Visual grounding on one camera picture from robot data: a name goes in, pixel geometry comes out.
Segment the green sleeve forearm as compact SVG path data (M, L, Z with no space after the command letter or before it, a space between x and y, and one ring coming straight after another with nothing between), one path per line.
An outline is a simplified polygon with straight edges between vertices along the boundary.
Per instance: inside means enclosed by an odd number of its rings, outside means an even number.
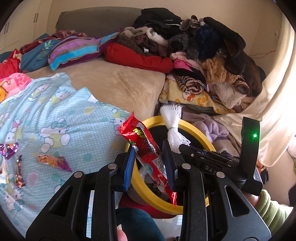
M262 189L259 202L255 207L256 211L262 217L263 221L274 235L284 224L293 210L293 207L279 204L277 201L271 200L271 196L267 190Z

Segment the person's right hand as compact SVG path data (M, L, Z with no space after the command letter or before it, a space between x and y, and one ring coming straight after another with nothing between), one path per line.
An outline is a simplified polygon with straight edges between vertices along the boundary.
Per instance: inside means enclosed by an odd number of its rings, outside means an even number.
M260 196L256 196L245 191L242 192L246 199L252 204L253 207L256 207L260 201Z

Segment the person's left hand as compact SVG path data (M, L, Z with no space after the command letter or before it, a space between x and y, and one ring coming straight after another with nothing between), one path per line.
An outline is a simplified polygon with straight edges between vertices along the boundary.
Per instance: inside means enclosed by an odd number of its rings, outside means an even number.
M122 225L117 226L117 238L118 241L127 241L127 236L122 230Z

